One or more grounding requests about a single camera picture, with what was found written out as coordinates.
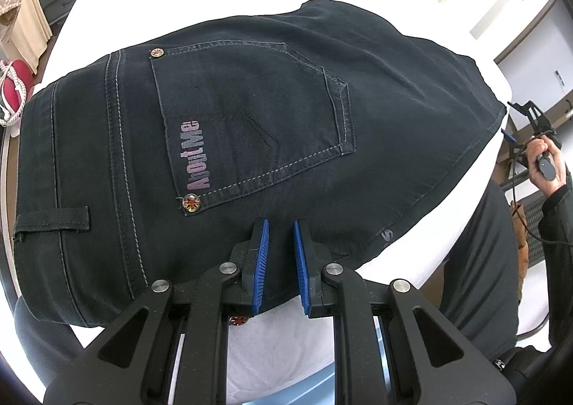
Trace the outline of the black sleeve forearm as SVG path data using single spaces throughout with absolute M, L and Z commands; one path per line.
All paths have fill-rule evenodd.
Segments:
M 538 225 L 551 295 L 572 298 L 572 187 L 564 185 L 548 197 Z

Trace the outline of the person right hand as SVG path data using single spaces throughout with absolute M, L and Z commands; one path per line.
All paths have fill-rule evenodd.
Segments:
M 567 183 L 567 168 L 561 150 L 547 135 L 532 139 L 525 149 L 530 181 L 550 197 Z

